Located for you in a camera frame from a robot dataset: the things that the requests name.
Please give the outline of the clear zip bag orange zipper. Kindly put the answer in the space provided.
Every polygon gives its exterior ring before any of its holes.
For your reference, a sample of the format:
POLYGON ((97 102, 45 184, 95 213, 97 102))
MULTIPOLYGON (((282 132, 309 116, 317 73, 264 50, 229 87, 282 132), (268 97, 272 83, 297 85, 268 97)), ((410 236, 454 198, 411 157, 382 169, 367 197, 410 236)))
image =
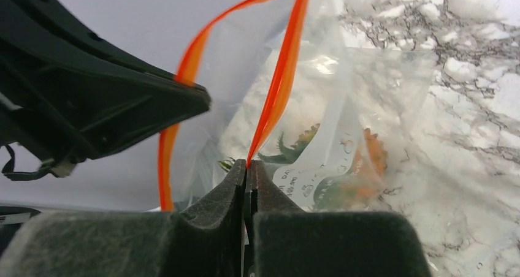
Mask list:
POLYGON ((211 191, 238 159, 308 211, 376 197, 398 162, 434 77, 426 50, 353 45, 338 0, 243 0, 208 22, 176 81, 204 85, 201 116, 162 131, 159 206, 211 191))

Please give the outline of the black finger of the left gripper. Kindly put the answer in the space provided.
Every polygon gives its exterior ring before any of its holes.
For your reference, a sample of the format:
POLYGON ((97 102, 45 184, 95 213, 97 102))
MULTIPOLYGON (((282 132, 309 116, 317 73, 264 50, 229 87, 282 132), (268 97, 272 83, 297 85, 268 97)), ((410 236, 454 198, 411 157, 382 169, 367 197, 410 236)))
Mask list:
POLYGON ((210 108, 207 90, 100 38, 58 0, 1 0, 1 172, 66 177, 210 108))

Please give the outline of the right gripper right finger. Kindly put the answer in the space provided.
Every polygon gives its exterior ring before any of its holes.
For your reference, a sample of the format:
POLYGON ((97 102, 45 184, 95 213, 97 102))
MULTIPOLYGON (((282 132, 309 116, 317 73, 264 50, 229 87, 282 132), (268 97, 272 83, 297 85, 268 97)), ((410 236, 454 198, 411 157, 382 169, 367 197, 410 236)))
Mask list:
POLYGON ((247 170, 250 276, 430 276, 410 222, 397 213, 308 213, 278 189, 261 161, 247 170))

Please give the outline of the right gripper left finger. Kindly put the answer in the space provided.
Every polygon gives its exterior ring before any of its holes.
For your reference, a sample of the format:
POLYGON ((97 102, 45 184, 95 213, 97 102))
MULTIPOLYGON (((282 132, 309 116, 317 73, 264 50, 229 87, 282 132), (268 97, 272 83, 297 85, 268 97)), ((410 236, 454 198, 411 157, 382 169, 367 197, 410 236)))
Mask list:
POLYGON ((21 227, 2 276, 242 276, 245 161, 184 211, 52 212, 21 227))

